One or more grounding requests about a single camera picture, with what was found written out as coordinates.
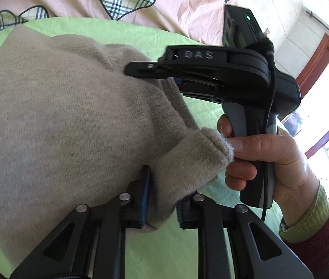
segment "silver bolt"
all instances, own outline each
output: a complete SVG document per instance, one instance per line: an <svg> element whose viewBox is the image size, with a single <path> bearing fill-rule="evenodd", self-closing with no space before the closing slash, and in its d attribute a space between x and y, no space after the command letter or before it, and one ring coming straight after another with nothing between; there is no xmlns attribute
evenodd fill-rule
<svg viewBox="0 0 329 279"><path fill-rule="evenodd" d="M131 199L131 195L128 194L128 193L122 193L122 194L119 195L119 199L121 201L127 201L127 200Z"/></svg>
<svg viewBox="0 0 329 279"><path fill-rule="evenodd" d="M87 205L78 205L76 207L76 211L79 213L84 213L85 211L87 211L88 207Z"/></svg>
<svg viewBox="0 0 329 279"><path fill-rule="evenodd" d="M245 213L249 210L249 208L247 208L247 206L240 203L239 205L236 205L236 210L240 213Z"/></svg>
<svg viewBox="0 0 329 279"><path fill-rule="evenodd" d="M201 201L203 201L203 200L205 199L205 197L204 197L202 194L195 194L195 195L193 196L193 199L194 199L195 201L201 202Z"/></svg>

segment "green bed sheet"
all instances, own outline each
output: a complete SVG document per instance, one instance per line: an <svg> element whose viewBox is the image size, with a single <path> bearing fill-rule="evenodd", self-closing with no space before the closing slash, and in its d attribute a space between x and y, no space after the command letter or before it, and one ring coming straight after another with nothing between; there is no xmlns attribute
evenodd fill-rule
<svg viewBox="0 0 329 279"><path fill-rule="evenodd" d="M167 45L199 44L179 34L93 18L49 18L29 21L25 25L48 36L79 34L94 38L102 44L129 44L151 60L157 60ZM12 28L7 28L0 31L0 47L11 30ZM219 104L184 99L200 127L216 127L218 118L223 114ZM235 206L240 203L238 192L225 186L223 175L220 173L216 182L202 190L202 193L213 198L218 204ZM261 215L259 209L253 210ZM281 211L274 203L273 208L268 210L266 223L276 234L281 217ZM197 231L181 230L176 213L173 213L169 221L157 232L138 235L127 241L127 279L195 279L197 263ZM0 272L9 277L12 271L13 268L0 250Z"/></svg>

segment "tiled wall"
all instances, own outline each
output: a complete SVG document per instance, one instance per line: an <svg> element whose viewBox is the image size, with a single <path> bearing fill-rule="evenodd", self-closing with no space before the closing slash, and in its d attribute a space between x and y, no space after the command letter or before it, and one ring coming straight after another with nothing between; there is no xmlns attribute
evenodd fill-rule
<svg viewBox="0 0 329 279"><path fill-rule="evenodd" d="M306 11L302 11L299 20L275 53L277 68L296 78L325 33L329 35L329 30L315 18L311 18Z"/></svg>
<svg viewBox="0 0 329 279"><path fill-rule="evenodd" d="M269 29L269 38L278 49L298 20L303 8L301 0L238 0L251 9L260 28Z"/></svg>

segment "sleeve cuff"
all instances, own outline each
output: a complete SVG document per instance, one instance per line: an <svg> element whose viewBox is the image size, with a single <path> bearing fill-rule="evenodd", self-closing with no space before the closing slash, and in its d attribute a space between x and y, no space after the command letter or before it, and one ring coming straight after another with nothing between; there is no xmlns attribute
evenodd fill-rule
<svg viewBox="0 0 329 279"><path fill-rule="evenodd" d="M319 186L316 200L308 212L295 225L288 227L282 219L279 235L288 243L299 243L308 240L316 234L329 218L329 199L322 185Z"/></svg>

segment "brown wooden frame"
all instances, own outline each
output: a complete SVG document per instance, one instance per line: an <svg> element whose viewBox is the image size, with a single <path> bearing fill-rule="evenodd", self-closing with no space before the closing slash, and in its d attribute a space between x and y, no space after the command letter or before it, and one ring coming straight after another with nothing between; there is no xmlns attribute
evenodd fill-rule
<svg viewBox="0 0 329 279"><path fill-rule="evenodd" d="M303 98L313 87L314 83L321 76L323 70L329 64L329 35L325 33L318 48L306 64L305 68L297 77L301 97ZM329 131L312 147L305 155L310 158L329 140Z"/></svg>

